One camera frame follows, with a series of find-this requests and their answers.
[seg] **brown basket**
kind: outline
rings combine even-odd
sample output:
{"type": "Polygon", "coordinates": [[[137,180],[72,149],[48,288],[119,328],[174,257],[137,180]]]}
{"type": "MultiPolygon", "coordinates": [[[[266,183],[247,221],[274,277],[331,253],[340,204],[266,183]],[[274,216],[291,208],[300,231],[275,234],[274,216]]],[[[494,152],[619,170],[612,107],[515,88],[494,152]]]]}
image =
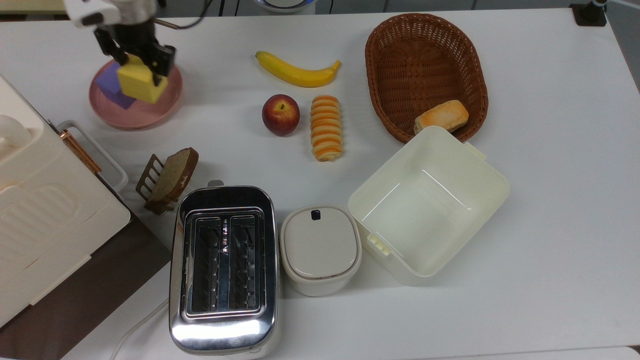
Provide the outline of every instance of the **brown basket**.
{"type": "Polygon", "coordinates": [[[443,18],[397,15],[378,25],[365,47],[373,108],[401,142],[413,138],[415,118],[457,99],[468,122],[453,135],[464,142],[482,126],[488,107],[480,60],[471,40],[443,18]]]}

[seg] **slice of bread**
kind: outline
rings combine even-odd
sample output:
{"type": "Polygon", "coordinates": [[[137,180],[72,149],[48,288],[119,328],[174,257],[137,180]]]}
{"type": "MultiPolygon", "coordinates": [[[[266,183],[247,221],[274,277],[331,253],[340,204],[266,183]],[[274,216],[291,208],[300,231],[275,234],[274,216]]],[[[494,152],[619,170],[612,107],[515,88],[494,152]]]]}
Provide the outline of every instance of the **slice of bread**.
{"type": "Polygon", "coordinates": [[[417,135],[428,126],[440,126],[450,133],[464,126],[469,119],[469,112],[458,100],[450,100],[425,111],[415,118],[414,133],[417,135]]]}
{"type": "Polygon", "coordinates": [[[145,209],[158,215],[172,209],[169,205],[178,200],[189,183],[197,164],[198,153],[192,147],[182,149],[169,156],[151,194],[149,194],[145,209]]]}

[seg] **red apple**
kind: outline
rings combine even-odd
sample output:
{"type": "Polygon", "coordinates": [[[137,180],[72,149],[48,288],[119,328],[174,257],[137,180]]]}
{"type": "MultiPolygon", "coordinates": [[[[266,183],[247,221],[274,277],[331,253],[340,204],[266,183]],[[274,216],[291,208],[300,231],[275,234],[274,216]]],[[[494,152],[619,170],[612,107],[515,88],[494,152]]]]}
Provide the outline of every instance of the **red apple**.
{"type": "Polygon", "coordinates": [[[298,103],[287,95],[274,95],[262,107],[262,121],[272,133],[278,136],[289,135],[300,122],[298,103]]]}

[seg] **stainless steel toaster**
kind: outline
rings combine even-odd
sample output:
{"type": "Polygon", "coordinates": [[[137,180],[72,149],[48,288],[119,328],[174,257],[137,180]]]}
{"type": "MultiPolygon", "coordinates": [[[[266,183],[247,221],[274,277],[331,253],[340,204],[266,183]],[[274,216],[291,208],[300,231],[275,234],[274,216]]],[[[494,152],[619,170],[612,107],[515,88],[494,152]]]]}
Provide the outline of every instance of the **stainless steel toaster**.
{"type": "Polygon", "coordinates": [[[257,359],[279,342],[280,265],[271,199],[252,186],[196,190],[175,223],[169,298],[186,352],[257,359]]]}

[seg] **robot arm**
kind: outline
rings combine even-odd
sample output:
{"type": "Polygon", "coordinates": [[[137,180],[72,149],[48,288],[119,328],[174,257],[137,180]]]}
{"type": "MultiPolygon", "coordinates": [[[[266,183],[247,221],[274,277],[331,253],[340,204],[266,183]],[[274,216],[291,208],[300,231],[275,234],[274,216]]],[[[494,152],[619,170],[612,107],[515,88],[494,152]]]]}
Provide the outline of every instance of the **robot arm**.
{"type": "Polygon", "coordinates": [[[173,69],[175,48],[156,39],[156,0],[64,0],[69,19],[78,28],[94,30],[100,49],[120,65],[133,54],[151,70],[156,86],[173,69]]]}

